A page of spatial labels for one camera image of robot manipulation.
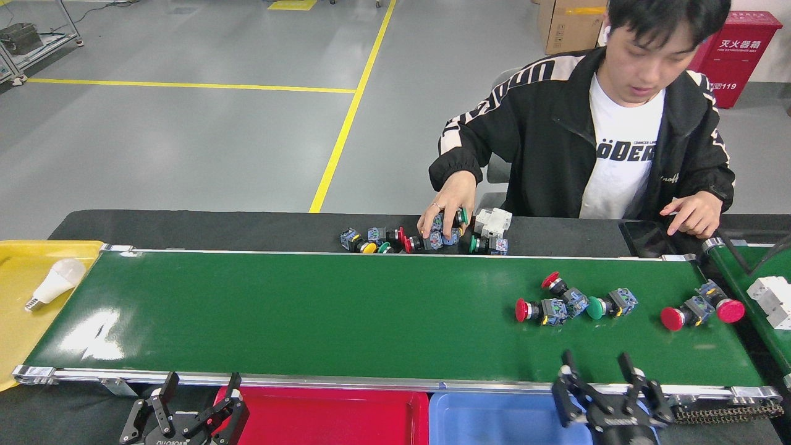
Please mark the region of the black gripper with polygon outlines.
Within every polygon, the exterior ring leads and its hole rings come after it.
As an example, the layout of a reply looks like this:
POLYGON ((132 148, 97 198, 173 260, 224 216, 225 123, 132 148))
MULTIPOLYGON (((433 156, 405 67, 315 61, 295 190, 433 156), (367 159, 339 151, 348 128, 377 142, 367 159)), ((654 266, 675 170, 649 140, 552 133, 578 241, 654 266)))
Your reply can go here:
POLYGON ((604 398, 604 394, 579 377, 570 350, 562 353, 562 366, 552 384, 552 397, 562 427, 572 422, 587 423, 593 444, 658 444, 652 427, 667 427, 675 423, 661 384, 645 377, 645 373, 633 366, 626 352, 618 357, 625 382, 628 384, 624 398, 604 398), (645 398, 649 411, 638 406, 639 395, 645 398), (584 405, 575 405, 571 396, 584 405))
POLYGON ((231 374, 225 396, 203 412, 171 414, 180 378, 171 371, 164 384, 133 403, 121 433, 122 444, 237 444, 249 418, 240 392, 240 373, 231 374))

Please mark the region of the person's left hand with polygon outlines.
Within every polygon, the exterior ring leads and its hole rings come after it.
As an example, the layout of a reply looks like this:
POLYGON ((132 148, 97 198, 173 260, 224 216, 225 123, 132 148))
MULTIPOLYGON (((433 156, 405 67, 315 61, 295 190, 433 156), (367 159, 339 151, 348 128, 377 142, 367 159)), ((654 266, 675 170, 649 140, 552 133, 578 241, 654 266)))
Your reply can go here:
POLYGON ((722 206, 722 200, 711 192, 699 191, 672 200, 661 209, 660 215, 674 215, 667 227, 667 235, 680 232, 696 239, 708 239, 720 226, 722 206))

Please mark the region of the person's right hand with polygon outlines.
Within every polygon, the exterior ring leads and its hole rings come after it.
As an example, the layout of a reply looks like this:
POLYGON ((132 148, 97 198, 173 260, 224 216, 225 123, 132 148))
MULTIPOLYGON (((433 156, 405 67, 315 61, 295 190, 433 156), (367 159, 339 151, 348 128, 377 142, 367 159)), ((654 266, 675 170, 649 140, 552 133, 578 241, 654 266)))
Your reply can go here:
POLYGON ((460 170, 451 174, 419 217, 417 229, 421 237, 423 239, 429 237, 435 217, 442 213, 444 217, 442 233, 447 240, 450 240, 452 223, 457 210, 463 208, 471 212, 474 208, 476 186, 476 177, 470 171, 460 170))

